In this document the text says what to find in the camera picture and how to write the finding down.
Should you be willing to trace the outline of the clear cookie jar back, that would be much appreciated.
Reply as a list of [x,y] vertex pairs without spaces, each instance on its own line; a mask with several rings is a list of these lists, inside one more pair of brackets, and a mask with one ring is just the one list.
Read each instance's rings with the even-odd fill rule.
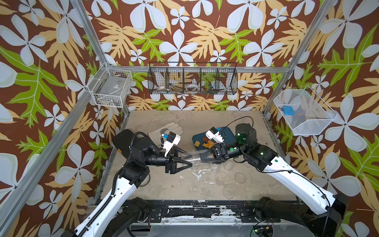
[[199,165],[203,163],[200,156],[203,155],[204,153],[206,153],[206,150],[191,151],[187,153],[181,153],[180,157],[182,160],[191,162],[195,165]]

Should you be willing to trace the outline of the clear cookie jar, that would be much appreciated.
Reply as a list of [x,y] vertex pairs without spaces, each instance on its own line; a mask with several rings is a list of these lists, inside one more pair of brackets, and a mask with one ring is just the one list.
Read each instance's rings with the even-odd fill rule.
[[226,171],[232,171],[234,169],[235,165],[236,165],[235,162],[227,161],[227,162],[223,163],[223,168]]
[[206,153],[206,150],[191,151],[187,153],[181,153],[180,157],[182,160],[191,162],[195,165],[199,165],[203,163],[200,156],[203,155],[204,153]]

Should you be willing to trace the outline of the clear jar lid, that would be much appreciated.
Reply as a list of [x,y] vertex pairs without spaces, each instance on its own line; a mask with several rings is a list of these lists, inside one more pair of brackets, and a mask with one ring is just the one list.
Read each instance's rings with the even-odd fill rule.
[[235,174],[235,182],[239,184],[244,184],[246,182],[246,176],[243,173],[236,173]]
[[235,193],[231,187],[224,187],[222,194],[225,199],[233,199],[235,197]]

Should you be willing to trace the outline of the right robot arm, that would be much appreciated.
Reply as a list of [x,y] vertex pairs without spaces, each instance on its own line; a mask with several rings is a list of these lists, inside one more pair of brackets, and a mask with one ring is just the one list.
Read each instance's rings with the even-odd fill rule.
[[222,128],[209,129],[205,135],[215,144],[200,159],[204,163],[221,164],[243,157],[259,173],[267,174],[292,191],[302,203],[261,198],[254,207],[254,217],[263,222],[283,219],[307,227],[316,237],[333,237],[344,219],[348,197],[333,194],[300,174],[277,152],[258,143],[256,130],[248,123],[235,128],[235,142],[226,143]]

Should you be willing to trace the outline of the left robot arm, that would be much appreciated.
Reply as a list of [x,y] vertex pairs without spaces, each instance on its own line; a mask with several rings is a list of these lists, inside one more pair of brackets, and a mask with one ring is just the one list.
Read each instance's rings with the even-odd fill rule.
[[95,210],[75,230],[65,230],[63,237],[116,237],[137,221],[148,219],[149,204],[134,198],[129,207],[118,213],[126,200],[150,174],[150,166],[162,166],[169,174],[192,167],[179,157],[181,137],[173,132],[162,134],[157,146],[143,132],[121,131],[113,138],[113,145],[126,158],[126,163],[113,178],[112,188]]

